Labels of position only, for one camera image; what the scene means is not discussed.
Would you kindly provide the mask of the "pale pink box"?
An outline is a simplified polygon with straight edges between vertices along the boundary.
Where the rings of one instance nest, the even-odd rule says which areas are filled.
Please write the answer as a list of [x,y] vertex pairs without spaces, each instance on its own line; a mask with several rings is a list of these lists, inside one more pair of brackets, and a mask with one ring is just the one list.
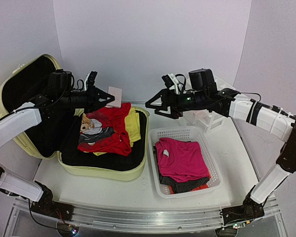
[[114,96],[114,101],[108,103],[106,105],[106,107],[107,108],[121,108],[122,89],[109,86],[108,87],[108,94]]

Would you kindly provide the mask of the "red garment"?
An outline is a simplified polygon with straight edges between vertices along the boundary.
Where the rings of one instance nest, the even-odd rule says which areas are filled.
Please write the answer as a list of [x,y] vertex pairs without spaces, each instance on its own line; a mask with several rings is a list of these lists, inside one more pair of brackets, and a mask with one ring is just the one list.
[[78,149],[85,153],[131,153],[130,139],[125,127],[131,103],[120,108],[103,107],[82,115]]

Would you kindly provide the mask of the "white perforated plastic basket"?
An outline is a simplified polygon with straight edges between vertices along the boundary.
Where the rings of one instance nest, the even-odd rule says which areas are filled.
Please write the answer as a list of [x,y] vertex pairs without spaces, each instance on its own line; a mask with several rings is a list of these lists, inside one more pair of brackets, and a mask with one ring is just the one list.
[[162,198],[185,198],[219,189],[222,175],[203,131],[196,126],[149,132],[152,174]]

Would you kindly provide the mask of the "white printed garment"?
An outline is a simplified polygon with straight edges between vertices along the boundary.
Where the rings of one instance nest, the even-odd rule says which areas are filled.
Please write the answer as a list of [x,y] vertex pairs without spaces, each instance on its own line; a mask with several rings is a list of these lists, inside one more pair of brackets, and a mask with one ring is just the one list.
[[86,114],[83,114],[78,144],[94,145],[113,134],[114,129],[112,127],[103,127],[103,124],[97,119],[88,118]]

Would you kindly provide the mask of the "white plastic drawer organizer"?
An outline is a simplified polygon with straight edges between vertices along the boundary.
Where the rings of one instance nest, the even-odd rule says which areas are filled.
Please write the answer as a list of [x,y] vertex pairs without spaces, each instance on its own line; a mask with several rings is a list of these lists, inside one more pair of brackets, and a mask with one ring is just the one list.
[[205,134],[214,132],[223,126],[226,117],[207,110],[187,111],[183,113],[184,118],[190,125],[197,126]]

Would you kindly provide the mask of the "orange garment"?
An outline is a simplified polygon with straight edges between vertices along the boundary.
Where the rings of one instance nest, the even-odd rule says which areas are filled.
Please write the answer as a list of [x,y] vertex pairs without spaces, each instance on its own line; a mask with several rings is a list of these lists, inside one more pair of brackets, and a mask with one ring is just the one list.
[[[195,188],[195,189],[193,189],[193,190],[191,190],[191,191],[193,192],[193,191],[203,190],[203,189],[207,189],[207,188],[209,188],[209,186],[208,186],[207,184],[205,184],[205,185],[201,185],[201,186],[199,186],[199,187],[197,187],[197,188]],[[169,193],[170,193],[171,195],[174,194],[174,191],[173,191],[173,189],[171,188],[171,186],[169,186],[168,189],[169,189]]]

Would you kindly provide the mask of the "magenta garment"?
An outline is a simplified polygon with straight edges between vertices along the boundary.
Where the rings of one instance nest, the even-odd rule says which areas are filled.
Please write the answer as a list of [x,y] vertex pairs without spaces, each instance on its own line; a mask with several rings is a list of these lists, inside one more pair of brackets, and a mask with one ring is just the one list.
[[198,142],[160,138],[155,148],[158,169],[163,177],[177,183],[211,177]]

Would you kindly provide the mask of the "yellow garment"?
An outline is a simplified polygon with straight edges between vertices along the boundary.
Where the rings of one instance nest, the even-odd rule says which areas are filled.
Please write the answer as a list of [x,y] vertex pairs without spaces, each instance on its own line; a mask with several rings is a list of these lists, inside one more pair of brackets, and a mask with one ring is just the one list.
[[90,152],[114,153],[128,156],[135,142],[141,139],[139,114],[131,103],[121,104],[121,108],[102,108],[95,112],[103,127],[112,127],[114,134],[91,146]]

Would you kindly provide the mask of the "pale green hard-shell suitcase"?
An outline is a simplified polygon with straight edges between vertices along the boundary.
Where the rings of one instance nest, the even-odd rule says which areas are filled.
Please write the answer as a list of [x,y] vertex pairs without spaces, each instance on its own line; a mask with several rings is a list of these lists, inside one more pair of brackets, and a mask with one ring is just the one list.
[[[16,69],[0,86],[0,117],[16,109],[33,110],[28,100],[43,92],[48,86],[49,75],[62,70],[58,62],[44,54]],[[81,89],[73,80],[71,91],[86,91],[95,88],[96,72],[91,72]],[[78,149],[82,115],[94,111],[74,109],[52,116],[42,116],[41,123],[15,137],[15,142],[29,155],[40,159],[57,157],[64,169],[80,176],[93,176],[131,181],[138,178],[147,159],[148,117],[146,110],[134,107],[139,114],[141,139],[134,143],[128,156],[114,153],[85,153]]]

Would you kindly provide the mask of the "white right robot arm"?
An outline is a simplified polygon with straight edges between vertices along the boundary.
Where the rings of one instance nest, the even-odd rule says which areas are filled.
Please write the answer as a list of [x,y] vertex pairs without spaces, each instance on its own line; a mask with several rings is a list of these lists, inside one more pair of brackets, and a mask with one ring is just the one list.
[[263,158],[274,157],[265,167],[265,174],[250,190],[236,214],[244,219],[262,214],[263,204],[279,185],[296,172],[296,114],[285,112],[281,107],[269,106],[258,100],[250,99],[244,92],[230,88],[218,90],[200,90],[176,94],[173,90],[163,89],[149,99],[145,106],[155,114],[171,119],[179,119],[183,112],[207,110],[221,116],[242,120],[263,130],[267,138],[274,136],[278,141],[270,145],[262,144],[256,135],[253,142],[258,145],[251,153],[261,165]]

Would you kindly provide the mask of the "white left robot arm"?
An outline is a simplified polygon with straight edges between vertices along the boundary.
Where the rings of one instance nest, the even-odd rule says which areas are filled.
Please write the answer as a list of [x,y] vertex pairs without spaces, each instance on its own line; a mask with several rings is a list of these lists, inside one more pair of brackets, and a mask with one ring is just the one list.
[[[0,163],[18,175],[32,181],[37,180],[50,188],[54,198],[58,201],[83,203],[86,194],[78,190],[78,180],[90,177],[79,177],[68,173],[59,163],[57,157],[53,159],[38,159],[28,155],[13,140],[0,149]],[[14,202],[13,197],[8,197],[0,192],[0,216],[10,211]]]

